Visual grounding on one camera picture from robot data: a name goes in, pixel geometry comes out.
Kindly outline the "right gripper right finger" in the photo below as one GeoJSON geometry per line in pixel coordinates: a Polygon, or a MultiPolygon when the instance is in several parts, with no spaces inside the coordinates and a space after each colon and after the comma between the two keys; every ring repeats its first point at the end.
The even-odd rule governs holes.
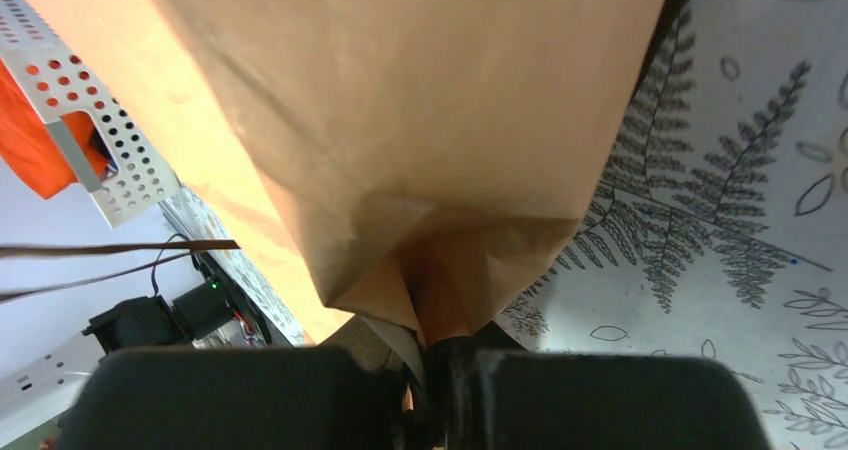
{"type": "Polygon", "coordinates": [[[423,354],[449,449],[766,449],[743,387],[693,357],[534,353],[456,337],[423,354]]]}

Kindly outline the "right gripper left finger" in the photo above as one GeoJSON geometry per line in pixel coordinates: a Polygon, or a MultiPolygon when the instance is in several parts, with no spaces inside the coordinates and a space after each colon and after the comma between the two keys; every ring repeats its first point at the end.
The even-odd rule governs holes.
{"type": "Polygon", "coordinates": [[[399,449],[400,376],[360,318],[314,347],[136,347],[105,357],[59,449],[399,449]]]}

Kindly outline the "peach wrapping paper sheet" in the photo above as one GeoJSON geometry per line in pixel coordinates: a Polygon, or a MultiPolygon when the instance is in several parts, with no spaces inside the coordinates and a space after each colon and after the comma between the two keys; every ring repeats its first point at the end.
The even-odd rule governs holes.
{"type": "Polygon", "coordinates": [[[269,278],[425,343],[574,237],[665,0],[26,0],[269,278]]]}

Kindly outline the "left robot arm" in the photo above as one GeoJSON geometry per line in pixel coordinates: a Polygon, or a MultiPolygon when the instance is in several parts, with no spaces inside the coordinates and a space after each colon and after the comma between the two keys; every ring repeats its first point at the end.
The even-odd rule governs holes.
{"type": "Polygon", "coordinates": [[[207,281],[169,302],[128,299],[88,320],[57,348],[1,378],[1,446],[57,424],[109,354],[134,347],[261,348],[270,326],[243,292],[207,281]]]}

